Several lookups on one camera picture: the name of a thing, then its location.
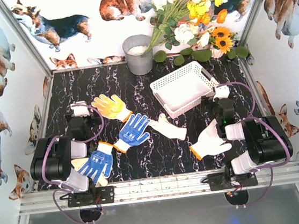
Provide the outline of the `sunflower pot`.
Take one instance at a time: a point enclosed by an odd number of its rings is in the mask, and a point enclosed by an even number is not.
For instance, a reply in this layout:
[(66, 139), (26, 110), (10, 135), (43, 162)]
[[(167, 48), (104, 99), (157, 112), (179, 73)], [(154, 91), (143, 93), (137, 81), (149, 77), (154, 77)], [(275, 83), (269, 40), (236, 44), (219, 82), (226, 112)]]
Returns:
[(209, 49), (212, 52), (212, 58), (222, 57), (223, 54), (231, 52), (239, 42), (237, 32), (232, 32), (227, 27), (215, 27), (208, 30), (209, 33)]

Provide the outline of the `cream glove under blue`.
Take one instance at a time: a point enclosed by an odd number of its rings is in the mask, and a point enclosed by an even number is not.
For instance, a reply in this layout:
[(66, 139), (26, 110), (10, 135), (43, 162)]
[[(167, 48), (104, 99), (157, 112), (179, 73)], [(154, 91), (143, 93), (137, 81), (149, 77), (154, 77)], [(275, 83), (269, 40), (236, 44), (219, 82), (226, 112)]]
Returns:
[(98, 169), (96, 169), (96, 170), (90, 169), (88, 174), (85, 173), (86, 170), (80, 171), (80, 169), (88, 161), (88, 159), (89, 158), (87, 158), (87, 157), (73, 159), (71, 161), (71, 164), (78, 173), (90, 177), (93, 180), (96, 187), (107, 186), (108, 180), (107, 180), (107, 178), (104, 177), (106, 168), (103, 168), (102, 171), (100, 172), (100, 174), (99, 174)]

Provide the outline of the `white plastic storage basket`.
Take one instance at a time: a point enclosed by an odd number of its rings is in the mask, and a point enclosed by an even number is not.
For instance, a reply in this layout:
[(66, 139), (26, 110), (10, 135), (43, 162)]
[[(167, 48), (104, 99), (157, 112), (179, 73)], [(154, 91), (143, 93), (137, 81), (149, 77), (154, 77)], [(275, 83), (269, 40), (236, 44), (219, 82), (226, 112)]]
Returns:
[(200, 63), (192, 61), (152, 82), (150, 88), (158, 102), (174, 119), (213, 96), (218, 81)]

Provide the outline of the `grey metal bucket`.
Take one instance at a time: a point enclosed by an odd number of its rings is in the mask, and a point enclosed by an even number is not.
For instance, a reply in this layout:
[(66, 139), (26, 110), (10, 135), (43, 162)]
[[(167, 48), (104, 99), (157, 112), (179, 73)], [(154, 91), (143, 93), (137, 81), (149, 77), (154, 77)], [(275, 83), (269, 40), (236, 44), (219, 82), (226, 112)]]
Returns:
[(147, 35), (132, 35), (122, 44), (129, 70), (134, 75), (143, 76), (152, 70), (153, 54), (149, 49), (151, 38)]

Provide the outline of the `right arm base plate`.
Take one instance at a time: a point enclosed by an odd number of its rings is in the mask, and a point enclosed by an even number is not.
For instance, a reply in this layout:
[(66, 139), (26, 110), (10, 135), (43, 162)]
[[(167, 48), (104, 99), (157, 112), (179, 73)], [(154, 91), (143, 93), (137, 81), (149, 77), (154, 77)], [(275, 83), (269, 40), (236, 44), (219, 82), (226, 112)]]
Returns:
[(235, 175), (232, 171), (224, 171), (208, 174), (201, 180), (202, 184), (208, 184), (211, 191), (236, 189), (237, 187), (257, 186), (258, 180), (255, 174)]

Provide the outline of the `blue dotted glove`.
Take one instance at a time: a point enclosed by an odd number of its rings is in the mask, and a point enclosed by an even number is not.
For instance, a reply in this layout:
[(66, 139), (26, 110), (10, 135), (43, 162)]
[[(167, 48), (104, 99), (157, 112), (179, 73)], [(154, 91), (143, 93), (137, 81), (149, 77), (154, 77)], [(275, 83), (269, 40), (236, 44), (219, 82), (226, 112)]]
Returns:
[(104, 177), (109, 178), (111, 170), (113, 168), (113, 155), (112, 155), (113, 146), (107, 142), (99, 142), (97, 150), (92, 152), (88, 161), (82, 166), (80, 171), (86, 170), (86, 174), (89, 173), (90, 169), (98, 169), (99, 174), (103, 168), (105, 169)]
[(118, 151), (126, 153), (131, 147), (136, 147), (150, 138), (146, 128), (150, 119), (140, 113), (131, 114), (119, 132), (119, 139), (113, 145)]

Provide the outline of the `cream knit glove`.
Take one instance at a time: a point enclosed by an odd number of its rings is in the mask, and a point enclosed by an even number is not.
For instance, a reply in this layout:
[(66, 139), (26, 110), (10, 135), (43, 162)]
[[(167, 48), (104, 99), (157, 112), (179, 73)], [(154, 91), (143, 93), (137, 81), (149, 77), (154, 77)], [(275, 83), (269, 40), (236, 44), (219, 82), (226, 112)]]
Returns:
[(149, 126), (169, 139), (184, 141), (186, 138), (187, 129), (171, 124), (164, 113), (159, 114), (158, 120), (150, 120)]

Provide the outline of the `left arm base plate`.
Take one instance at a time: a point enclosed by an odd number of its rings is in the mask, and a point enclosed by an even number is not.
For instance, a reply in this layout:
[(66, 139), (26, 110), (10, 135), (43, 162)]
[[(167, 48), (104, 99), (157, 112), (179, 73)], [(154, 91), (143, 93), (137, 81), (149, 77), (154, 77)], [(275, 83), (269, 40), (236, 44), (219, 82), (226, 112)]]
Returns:
[(68, 195), (68, 207), (89, 206), (114, 202), (114, 186), (97, 187), (83, 193), (70, 193)]

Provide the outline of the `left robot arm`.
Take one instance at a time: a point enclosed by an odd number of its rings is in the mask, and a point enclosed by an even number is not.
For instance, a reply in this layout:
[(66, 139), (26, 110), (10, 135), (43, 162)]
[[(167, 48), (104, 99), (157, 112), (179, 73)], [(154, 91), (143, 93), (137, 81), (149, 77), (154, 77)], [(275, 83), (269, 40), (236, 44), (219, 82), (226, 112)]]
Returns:
[(68, 134), (37, 141), (30, 171), (33, 180), (55, 185), (68, 195), (94, 198), (96, 187), (93, 180), (75, 171), (71, 160), (86, 157), (87, 144), (100, 134), (90, 136), (91, 130), (102, 126), (104, 120), (94, 107), (82, 106), (86, 108), (86, 113), (65, 115), (69, 123)]

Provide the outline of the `white glove orange cuff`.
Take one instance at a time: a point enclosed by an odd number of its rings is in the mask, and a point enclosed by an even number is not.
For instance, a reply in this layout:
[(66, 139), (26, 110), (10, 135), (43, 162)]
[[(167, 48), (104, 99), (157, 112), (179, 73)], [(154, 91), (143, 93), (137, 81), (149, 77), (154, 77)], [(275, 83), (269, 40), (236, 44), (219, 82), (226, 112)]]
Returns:
[(216, 120), (212, 120), (200, 133), (197, 142), (189, 147), (198, 160), (202, 160), (205, 156), (221, 154), (232, 148), (232, 144), (218, 136), (216, 124)]

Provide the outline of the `yellow coated work glove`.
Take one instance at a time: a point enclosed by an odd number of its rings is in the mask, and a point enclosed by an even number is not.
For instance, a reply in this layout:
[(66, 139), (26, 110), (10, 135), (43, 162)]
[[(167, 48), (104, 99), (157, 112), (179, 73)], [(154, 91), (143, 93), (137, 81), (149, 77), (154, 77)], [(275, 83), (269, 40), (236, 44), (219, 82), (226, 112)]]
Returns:
[(117, 95), (108, 97), (104, 94), (100, 94), (99, 97), (96, 97), (92, 101), (91, 105), (96, 108), (103, 117), (111, 120), (119, 120), (120, 122), (126, 122), (132, 114), (132, 111), (126, 107), (126, 104)]

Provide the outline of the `artificial flower bouquet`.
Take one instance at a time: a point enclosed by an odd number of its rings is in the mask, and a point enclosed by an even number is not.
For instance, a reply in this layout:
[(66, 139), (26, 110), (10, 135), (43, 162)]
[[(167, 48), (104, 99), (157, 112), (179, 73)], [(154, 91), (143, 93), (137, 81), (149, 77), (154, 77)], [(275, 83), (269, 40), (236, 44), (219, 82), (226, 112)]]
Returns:
[(215, 7), (228, 0), (151, 0), (155, 15), (150, 18), (153, 26), (150, 44), (145, 52), (164, 45), (171, 50), (179, 45), (201, 47), (209, 43), (213, 23), (223, 23), (227, 10), (213, 18)]

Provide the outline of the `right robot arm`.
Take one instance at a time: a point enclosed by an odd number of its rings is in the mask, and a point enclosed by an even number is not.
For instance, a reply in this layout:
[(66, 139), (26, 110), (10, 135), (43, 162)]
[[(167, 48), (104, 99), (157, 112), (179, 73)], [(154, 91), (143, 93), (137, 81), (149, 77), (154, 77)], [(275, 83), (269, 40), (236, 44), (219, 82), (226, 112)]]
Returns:
[(201, 97), (201, 110), (211, 109), (215, 117), (211, 136), (220, 140), (245, 141), (246, 152), (230, 161), (223, 176), (228, 181), (253, 175), (261, 170), (286, 165), (293, 147), (283, 132), (277, 118), (273, 116), (249, 118), (237, 121), (235, 103), (229, 98)]

